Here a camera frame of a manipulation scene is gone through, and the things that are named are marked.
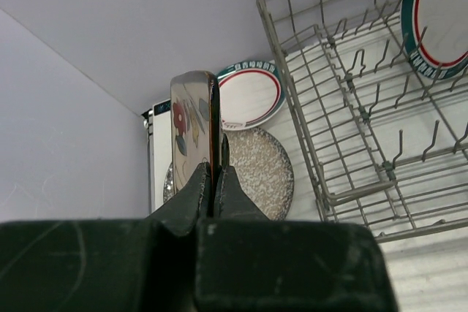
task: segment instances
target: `plate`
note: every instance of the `plate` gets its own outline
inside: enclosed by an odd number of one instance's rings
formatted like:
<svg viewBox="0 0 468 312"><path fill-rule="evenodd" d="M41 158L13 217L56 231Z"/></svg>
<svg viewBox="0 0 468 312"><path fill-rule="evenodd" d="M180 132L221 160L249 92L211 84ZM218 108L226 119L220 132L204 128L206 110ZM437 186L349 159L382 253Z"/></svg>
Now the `plate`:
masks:
<svg viewBox="0 0 468 312"><path fill-rule="evenodd" d="M259 126L284 104L278 69L272 63L242 61L226 67L217 76L225 131Z"/></svg>
<svg viewBox="0 0 468 312"><path fill-rule="evenodd" d="M468 64L467 19L468 0L402 0L401 31L408 34L411 65L432 79L459 73Z"/></svg>
<svg viewBox="0 0 468 312"><path fill-rule="evenodd" d="M272 220L283 220L294 194L291 161L280 142L256 127L239 132L226 132L230 146L230 164L237 172L246 195ZM167 170L163 201L173 196L172 164Z"/></svg>

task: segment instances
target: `plate with red rim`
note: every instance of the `plate with red rim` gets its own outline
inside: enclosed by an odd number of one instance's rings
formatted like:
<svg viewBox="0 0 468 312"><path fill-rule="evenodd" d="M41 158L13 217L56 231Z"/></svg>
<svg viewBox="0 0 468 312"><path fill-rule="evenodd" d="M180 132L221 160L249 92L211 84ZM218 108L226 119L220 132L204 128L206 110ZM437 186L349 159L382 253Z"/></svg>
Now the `plate with red rim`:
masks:
<svg viewBox="0 0 468 312"><path fill-rule="evenodd" d="M409 62L420 74L446 79L467 66L468 0L402 0L400 16Z"/></svg>
<svg viewBox="0 0 468 312"><path fill-rule="evenodd" d="M259 126L284 104L285 95L275 64L241 61L226 67L217 77L224 130L240 131Z"/></svg>

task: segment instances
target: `speckled plate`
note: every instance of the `speckled plate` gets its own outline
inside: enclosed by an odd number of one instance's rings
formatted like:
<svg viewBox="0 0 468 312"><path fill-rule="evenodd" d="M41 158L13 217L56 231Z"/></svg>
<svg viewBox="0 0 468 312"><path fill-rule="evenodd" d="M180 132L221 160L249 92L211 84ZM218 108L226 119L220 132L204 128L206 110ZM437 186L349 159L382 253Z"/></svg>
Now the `speckled plate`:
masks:
<svg viewBox="0 0 468 312"><path fill-rule="evenodd" d="M244 192L273 220L286 218L294 194L294 173L286 150L268 132L255 127L225 132L230 163L235 167ZM173 196L173 168L167 170L163 201Z"/></svg>

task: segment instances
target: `wire rack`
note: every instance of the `wire rack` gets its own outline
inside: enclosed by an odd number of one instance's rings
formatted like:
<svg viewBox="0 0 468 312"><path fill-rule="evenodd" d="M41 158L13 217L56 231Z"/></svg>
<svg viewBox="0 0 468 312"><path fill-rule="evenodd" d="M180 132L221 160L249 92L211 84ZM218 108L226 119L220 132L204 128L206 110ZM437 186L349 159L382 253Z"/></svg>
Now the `wire rack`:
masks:
<svg viewBox="0 0 468 312"><path fill-rule="evenodd" d="M408 63L401 0L301 1L257 7L320 218L380 242L468 226L467 70L430 80Z"/></svg>

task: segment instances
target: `dish rack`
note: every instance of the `dish rack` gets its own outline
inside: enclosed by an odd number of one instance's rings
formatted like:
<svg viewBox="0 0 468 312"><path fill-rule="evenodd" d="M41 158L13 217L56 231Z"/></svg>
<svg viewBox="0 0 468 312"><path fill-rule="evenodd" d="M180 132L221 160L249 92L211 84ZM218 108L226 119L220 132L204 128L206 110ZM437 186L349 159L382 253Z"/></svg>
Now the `dish rack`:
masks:
<svg viewBox="0 0 468 312"><path fill-rule="evenodd" d="M257 0L320 219L380 242L468 226L468 73L412 68L400 5Z"/></svg>

